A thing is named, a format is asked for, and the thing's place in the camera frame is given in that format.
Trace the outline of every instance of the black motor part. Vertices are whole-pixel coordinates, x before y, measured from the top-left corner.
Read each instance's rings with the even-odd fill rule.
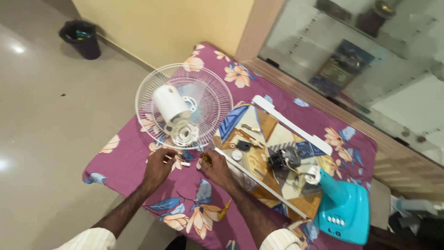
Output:
[[[237,144],[237,148],[239,150],[248,152],[250,150],[250,148],[251,148],[251,143],[239,140],[239,142]]]
[[[270,155],[268,165],[274,170],[296,170],[301,165],[301,154],[297,148],[287,146]]]

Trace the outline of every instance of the pedestal fan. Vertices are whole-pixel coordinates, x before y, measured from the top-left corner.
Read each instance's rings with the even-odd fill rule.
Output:
[[[157,142],[176,149],[208,145],[233,108],[225,83],[198,65],[171,64],[151,72],[137,90],[136,115]]]

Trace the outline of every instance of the trash bin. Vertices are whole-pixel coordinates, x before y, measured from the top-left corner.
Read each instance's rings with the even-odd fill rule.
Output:
[[[100,56],[95,24],[82,20],[68,21],[60,29],[59,36],[85,59],[94,60]]]

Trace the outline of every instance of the white wire fan grill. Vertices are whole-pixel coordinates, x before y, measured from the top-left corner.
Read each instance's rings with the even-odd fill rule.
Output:
[[[165,131],[166,122],[152,99],[154,91],[163,85],[174,86],[190,108],[189,121],[199,125],[197,142],[176,145]],[[175,149],[198,149],[212,140],[233,109],[233,98],[222,79],[212,71],[178,63],[160,67],[143,80],[137,90],[135,108],[140,125],[157,142]]]

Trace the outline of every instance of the person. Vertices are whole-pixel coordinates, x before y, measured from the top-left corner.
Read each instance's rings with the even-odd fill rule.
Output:
[[[136,213],[137,209],[167,179],[175,161],[176,151],[158,149],[149,158],[142,183],[120,205],[94,224],[90,229],[80,233],[72,240],[63,244],[58,250],[112,250],[116,239]],[[233,199],[241,212],[253,237],[256,247],[260,250],[300,250],[301,242],[288,229],[277,226],[249,198],[247,192],[238,184],[228,168],[225,157],[214,150],[207,150],[205,155],[211,159],[211,166],[202,161],[201,166],[207,177],[222,187]],[[172,244],[183,242],[175,239]]]

